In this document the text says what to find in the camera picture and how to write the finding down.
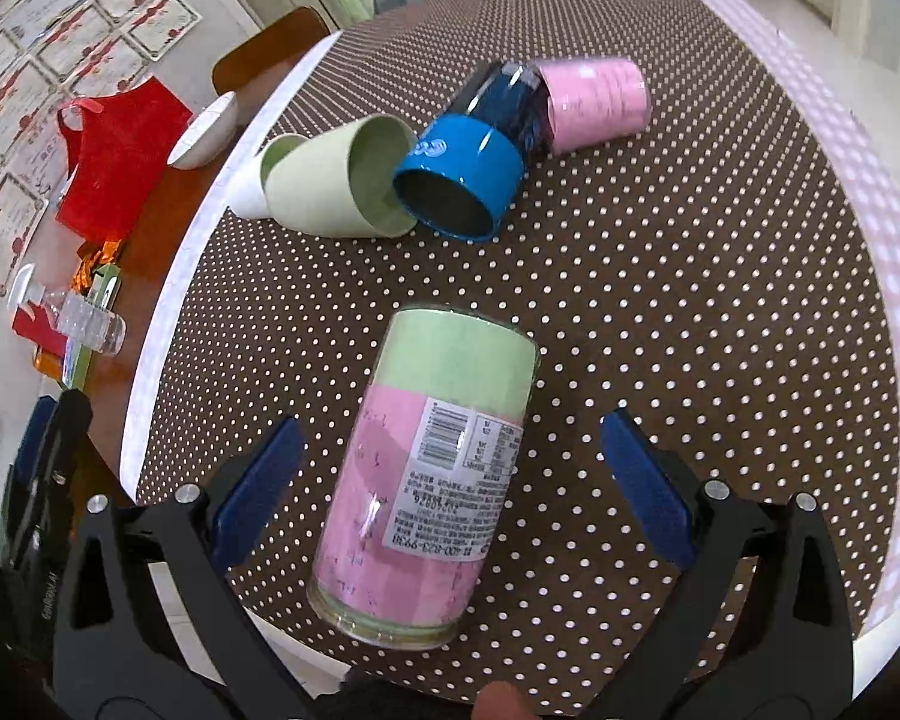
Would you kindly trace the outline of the right hand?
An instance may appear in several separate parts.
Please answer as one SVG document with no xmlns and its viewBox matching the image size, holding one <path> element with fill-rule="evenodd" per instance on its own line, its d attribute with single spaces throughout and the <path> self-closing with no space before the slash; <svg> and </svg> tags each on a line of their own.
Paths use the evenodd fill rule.
<svg viewBox="0 0 900 720">
<path fill-rule="evenodd" d="M 514 684 L 494 681 L 476 697 L 471 710 L 473 720 L 538 720 L 526 695 Z"/>
</svg>

